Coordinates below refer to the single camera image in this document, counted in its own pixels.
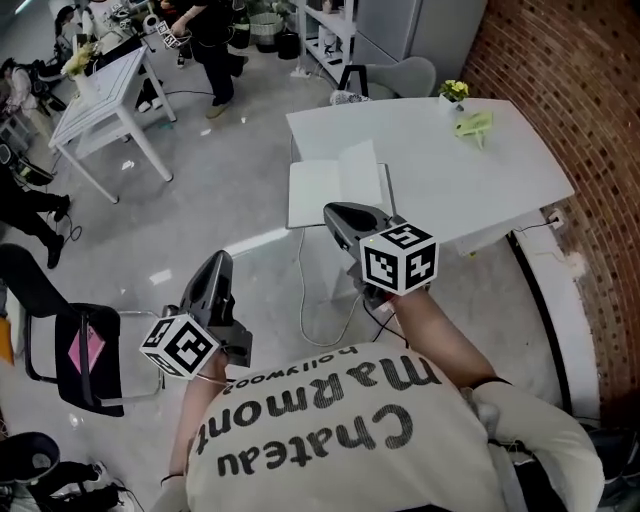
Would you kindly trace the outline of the white open shelf unit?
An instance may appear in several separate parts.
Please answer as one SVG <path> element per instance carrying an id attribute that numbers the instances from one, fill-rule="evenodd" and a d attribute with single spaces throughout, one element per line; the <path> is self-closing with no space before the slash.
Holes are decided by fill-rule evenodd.
<path id="1" fill-rule="evenodd" d="M 295 0 L 301 54 L 338 83 L 351 63 L 357 0 Z"/>

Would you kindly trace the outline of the person's cream printed shirt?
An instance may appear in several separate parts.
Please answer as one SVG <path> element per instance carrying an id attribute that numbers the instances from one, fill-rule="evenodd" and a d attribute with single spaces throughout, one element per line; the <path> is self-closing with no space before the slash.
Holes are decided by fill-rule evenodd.
<path id="1" fill-rule="evenodd" d="M 596 512 L 604 485 L 560 409 L 359 344 L 224 389 L 152 512 Z"/>

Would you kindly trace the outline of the light grey cabinet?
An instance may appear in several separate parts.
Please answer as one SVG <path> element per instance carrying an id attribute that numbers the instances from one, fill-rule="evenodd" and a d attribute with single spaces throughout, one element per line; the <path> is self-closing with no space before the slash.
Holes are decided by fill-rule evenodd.
<path id="1" fill-rule="evenodd" d="M 429 60 L 438 84 L 457 79 L 484 16 L 487 0 L 358 0 L 354 64 Z"/>

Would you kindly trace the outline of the black white patterned cushion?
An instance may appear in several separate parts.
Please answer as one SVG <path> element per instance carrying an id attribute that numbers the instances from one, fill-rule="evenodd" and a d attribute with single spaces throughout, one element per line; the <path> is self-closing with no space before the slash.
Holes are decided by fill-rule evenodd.
<path id="1" fill-rule="evenodd" d="M 332 106 L 347 105 L 354 103 L 370 102 L 371 98 L 366 95 L 354 93 L 347 90 L 334 90 L 329 98 Z"/>

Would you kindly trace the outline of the black shell backpack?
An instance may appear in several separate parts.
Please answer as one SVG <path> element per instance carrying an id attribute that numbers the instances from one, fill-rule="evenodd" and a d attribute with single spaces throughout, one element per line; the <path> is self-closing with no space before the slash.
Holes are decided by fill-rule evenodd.
<path id="1" fill-rule="evenodd" d="M 58 444 L 40 432 L 0 441 L 0 485 L 29 484 L 50 473 L 60 461 Z"/>

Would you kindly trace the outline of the light green handheld fan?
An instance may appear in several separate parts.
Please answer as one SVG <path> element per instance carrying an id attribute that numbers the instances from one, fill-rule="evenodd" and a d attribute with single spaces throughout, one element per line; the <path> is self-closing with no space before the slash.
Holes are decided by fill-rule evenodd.
<path id="1" fill-rule="evenodd" d="M 484 148 L 485 137 L 493 127 L 493 113 L 481 111 L 466 117 L 460 117 L 454 127 L 457 138 L 471 137 L 479 149 Z"/>

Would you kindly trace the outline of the black bin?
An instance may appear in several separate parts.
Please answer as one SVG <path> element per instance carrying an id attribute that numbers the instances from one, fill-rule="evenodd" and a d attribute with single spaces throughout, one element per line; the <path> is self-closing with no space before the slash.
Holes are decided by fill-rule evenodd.
<path id="1" fill-rule="evenodd" d="M 276 50 L 281 60 L 295 60 L 300 56 L 300 37 L 296 32 L 283 30 L 276 38 Z"/>

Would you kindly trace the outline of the person's left forearm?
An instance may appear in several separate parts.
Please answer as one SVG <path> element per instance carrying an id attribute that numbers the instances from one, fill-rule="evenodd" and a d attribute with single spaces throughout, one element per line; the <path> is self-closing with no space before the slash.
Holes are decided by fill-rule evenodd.
<path id="1" fill-rule="evenodd" d="M 206 410 L 226 388 L 227 355 L 217 350 L 191 380 L 183 397 L 181 415 L 169 462 L 169 476 L 185 474 L 191 446 L 196 438 Z"/>

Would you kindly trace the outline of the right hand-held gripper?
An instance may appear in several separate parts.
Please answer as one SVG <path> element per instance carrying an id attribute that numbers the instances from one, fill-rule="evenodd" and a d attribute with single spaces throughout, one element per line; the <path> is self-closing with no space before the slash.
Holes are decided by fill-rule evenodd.
<path id="1" fill-rule="evenodd" d="M 427 287 L 437 276 L 439 242 L 400 216 L 358 203 L 324 206 L 325 226 L 341 249 L 352 249 L 364 302 L 375 311 Z"/>

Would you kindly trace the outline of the grey cover notebook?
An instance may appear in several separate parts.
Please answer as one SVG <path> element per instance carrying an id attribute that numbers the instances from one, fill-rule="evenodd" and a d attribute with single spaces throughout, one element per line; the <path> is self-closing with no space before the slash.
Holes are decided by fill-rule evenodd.
<path id="1" fill-rule="evenodd" d="M 331 202 L 396 213 L 388 166 L 378 161 L 371 140 L 347 148 L 336 160 L 306 160 L 290 166 L 288 229 L 323 225 L 323 208 Z"/>

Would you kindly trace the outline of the potted yellow flower plant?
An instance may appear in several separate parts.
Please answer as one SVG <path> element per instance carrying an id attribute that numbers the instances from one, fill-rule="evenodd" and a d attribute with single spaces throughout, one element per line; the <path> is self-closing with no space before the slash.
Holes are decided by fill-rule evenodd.
<path id="1" fill-rule="evenodd" d="M 463 102 L 469 97 L 469 86 L 462 81 L 449 79 L 439 88 L 438 106 L 446 117 L 455 117 L 464 111 Z"/>

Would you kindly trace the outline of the striped planter with plant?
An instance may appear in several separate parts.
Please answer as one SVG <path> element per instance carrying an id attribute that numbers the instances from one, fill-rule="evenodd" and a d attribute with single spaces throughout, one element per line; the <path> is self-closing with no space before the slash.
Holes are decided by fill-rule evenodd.
<path id="1" fill-rule="evenodd" d="M 250 39 L 261 53 L 277 51 L 277 36 L 284 29 L 284 18 L 277 11 L 276 0 L 246 0 Z"/>

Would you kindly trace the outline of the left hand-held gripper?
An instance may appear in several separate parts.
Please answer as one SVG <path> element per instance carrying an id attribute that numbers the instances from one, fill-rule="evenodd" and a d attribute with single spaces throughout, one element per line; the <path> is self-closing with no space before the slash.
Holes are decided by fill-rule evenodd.
<path id="1" fill-rule="evenodd" d="M 153 321 L 140 352 L 165 374 L 193 379 L 217 350 L 236 366 L 251 364 L 253 335 L 233 318 L 233 258 L 224 250 L 211 255 L 189 280 L 180 306 L 161 315 L 141 311 Z"/>

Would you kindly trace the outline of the white vase with yellow flowers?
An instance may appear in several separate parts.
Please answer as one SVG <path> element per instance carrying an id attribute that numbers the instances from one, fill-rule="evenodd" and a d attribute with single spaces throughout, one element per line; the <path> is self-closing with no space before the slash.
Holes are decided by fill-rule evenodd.
<path id="1" fill-rule="evenodd" d="M 72 79 L 77 87 L 80 98 L 86 104 L 92 104 L 99 100 L 97 86 L 87 75 L 91 65 L 96 62 L 100 54 L 98 42 L 75 43 L 72 56 L 62 68 L 62 74 Z"/>

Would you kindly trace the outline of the grey shell chair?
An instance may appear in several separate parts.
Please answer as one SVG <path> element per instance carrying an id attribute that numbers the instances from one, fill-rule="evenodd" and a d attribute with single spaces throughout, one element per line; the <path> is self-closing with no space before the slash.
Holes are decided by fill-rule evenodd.
<path id="1" fill-rule="evenodd" d="M 361 94 L 372 100 L 426 98 L 434 92 L 436 69 L 423 57 L 412 56 L 392 65 L 355 67 Z"/>

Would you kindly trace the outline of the white side table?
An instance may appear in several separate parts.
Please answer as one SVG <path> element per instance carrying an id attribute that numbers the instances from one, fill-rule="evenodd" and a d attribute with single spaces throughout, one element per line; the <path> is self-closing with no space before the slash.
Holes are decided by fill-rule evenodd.
<path id="1" fill-rule="evenodd" d="M 143 46 L 111 62 L 87 78 L 92 99 L 82 96 L 70 101 L 49 141 L 105 198 L 116 204 L 119 198 L 107 191 L 83 166 L 81 160 L 126 136 L 131 137 L 166 182 L 173 174 L 155 151 L 138 123 L 135 99 L 144 82 L 151 82 L 170 122 L 176 115 Z"/>

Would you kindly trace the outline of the person's right forearm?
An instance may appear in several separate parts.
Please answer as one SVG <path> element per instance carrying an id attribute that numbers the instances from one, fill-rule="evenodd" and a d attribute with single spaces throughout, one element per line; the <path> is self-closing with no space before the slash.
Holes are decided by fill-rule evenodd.
<path id="1" fill-rule="evenodd" d="M 457 388 L 497 377 L 488 359 L 425 289 L 396 297 L 393 307 L 410 348 L 434 363 Z"/>

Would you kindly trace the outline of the black office chair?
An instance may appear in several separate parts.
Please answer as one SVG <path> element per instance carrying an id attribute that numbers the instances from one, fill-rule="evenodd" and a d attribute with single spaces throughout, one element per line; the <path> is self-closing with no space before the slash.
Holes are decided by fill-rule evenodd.
<path id="1" fill-rule="evenodd" d="M 125 396 L 120 372 L 121 319 L 141 311 L 117 311 L 106 305 L 70 303 L 55 288 L 31 253 L 16 244 L 0 244 L 0 281 L 26 313 L 24 361 L 27 376 L 53 384 L 60 398 L 96 414 L 122 417 L 124 406 L 153 400 L 165 389 L 156 372 L 153 392 Z M 52 317 L 56 375 L 38 373 L 32 358 L 32 321 Z"/>

